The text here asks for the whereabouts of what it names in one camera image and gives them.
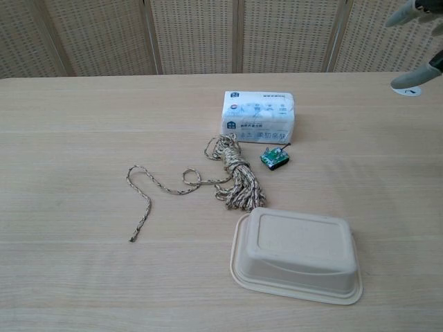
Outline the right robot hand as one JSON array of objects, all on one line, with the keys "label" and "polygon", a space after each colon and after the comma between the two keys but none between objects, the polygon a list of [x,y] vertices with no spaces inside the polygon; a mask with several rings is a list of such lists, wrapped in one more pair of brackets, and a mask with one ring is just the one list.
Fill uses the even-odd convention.
[{"label": "right robot hand", "polygon": [[[439,17],[442,17],[441,0],[409,0],[389,16],[385,27],[403,26],[415,19],[424,24]],[[442,50],[414,71],[395,78],[390,85],[393,89],[409,89],[439,76],[442,76]]]}]

